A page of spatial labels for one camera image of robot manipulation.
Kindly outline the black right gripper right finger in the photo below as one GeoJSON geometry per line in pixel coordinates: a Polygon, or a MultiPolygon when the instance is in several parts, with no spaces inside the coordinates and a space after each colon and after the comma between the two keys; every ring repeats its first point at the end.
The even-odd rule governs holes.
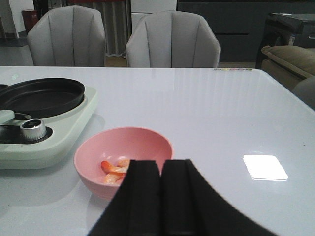
{"type": "Polygon", "coordinates": [[[161,175],[166,236],[272,236],[228,203],[192,161],[167,160],[161,175]]]}

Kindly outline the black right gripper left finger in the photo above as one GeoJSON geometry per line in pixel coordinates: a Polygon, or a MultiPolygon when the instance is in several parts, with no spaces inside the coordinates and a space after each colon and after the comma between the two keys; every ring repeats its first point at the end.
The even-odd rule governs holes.
{"type": "Polygon", "coordinates": [[[152,160],[132,160],[121,186],[90,236],[160,235],[160,175],[152,160]]]}

